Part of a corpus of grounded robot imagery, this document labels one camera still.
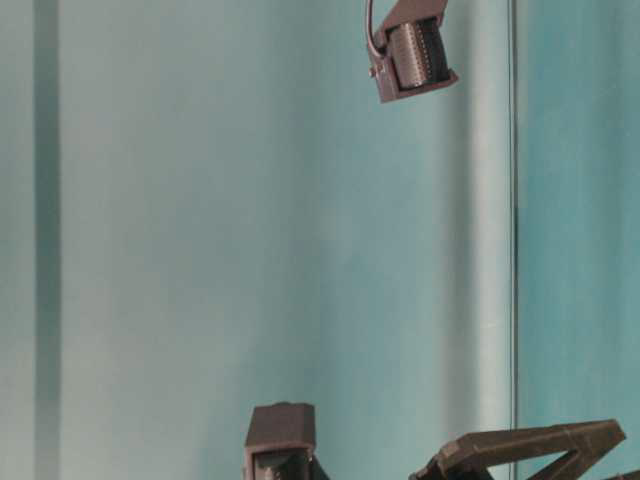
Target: black metal part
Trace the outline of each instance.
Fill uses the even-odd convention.
[[[322,480],[313,456],[315,413],[306,403],[256,407],[245,442],[245,480]]]
[[[444,445],[409,480],[493,480],[490,467],[562,452],[529,480],[575,480],[624,439],[615,420],[468,433]],[[245,480],[329,480],[315,446],[313,406],[256,407],[245,443]],[[640,480],[640,470],[608,480]]]
[[[448,0],[398,0],[375,34],[372,2],[367,0],[365,29],[380,100],[392,100],[447,87],[458,80],[447,64],[440,26]]]
[[[566,452],[529,480],[574,480],[625,439],[615,420],[469,433],[447,443],[410,480],[491,480],[488,468]],[[640,471],[614,478],[640,480]]]

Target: dark brown object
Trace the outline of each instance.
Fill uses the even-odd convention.
[[[398,0],[371,36],[367,3],[367,45],[380,100],[389,102],[447,87],[458,80],[449,69],[440,37],[448,0]]]
[[[245,442],[245,480],[310,480],[315,447],[312,405],[256,407]]]
[[[575,480],[624,439],[615,420],[468,433],[409,480],[493,480],[489,467],[561,452],[529,480]],[[245,443],[245,480],[328,480],[314,451],[313,406],[256,407]],[[640,480],[640,470],[608,480]]]
[[[615,420],[496,432],[468,433],[447,443],[410,480],[491,480],[495,465],[567,452],[529,480],[573,480],[625,439]],[[618,475],[640,480],[640,471]]]

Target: metal rod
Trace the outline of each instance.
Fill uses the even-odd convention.
[[[378,59],[384,58],[384,54],[378,50],[378,47],[376,47],[373,41],[373,0],[366,0],[364,31],[367,36],[367,47],[369,47],[369,51]]]

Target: glass panel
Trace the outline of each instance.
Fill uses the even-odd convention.
[[[603,478],[640,468],[640,2],[516,16],[519,424],[617,418]]]

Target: teal wall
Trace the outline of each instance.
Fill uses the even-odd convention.
[[[0,15],[0,478],[33,478],[35,217],[33,9]]]
[[[36,64],[55,48],[38,14]],[[36,480],[236,479],[252,407],[282,399],[316,404],[336,479],[406,478],[452,437],[509,426],[508,2],[452,2],[443,33],[462,80],[384,106],[362,14],[338,0],[60,1],[59,92],[36,85],[45,106],[59,94],[60,181],[38,183],[37,212],[49,218],[59,188],[60,247],[33,231],[29,143],[8,163],[24,189],[2,192],[25,198],[3,224],[28,239],[2,258],[33,272],[35,236],[52,282],[35,295],[27,277],[21,295],[47,313],[60,292],[61,335],[40,315],[33,338],[29,302],[3,320],[43,366],[23,377],[2,351],[25,398],[40,386],[7,414],[40,432]],[[28,51],[20,62],[15,85]],[[27,138],[28,94],[10,127]],[[59,371],[44,368],[57,354]]]
[[[586,478],[640,468],[639,22],[633,0],[517,2],[519,423],[619,419]]]

